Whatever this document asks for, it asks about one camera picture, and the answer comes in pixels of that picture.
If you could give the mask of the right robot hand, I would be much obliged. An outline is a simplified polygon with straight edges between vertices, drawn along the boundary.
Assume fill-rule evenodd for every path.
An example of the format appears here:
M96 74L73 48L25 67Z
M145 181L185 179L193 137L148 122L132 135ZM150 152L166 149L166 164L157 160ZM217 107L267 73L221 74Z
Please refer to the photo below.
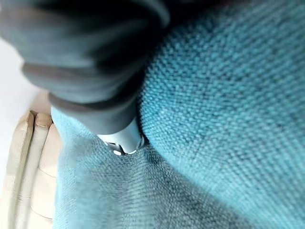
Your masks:
M231 0L3 0L0 35L51 104L92 132L102 152L135 153L145 66L169 31L212 19Z

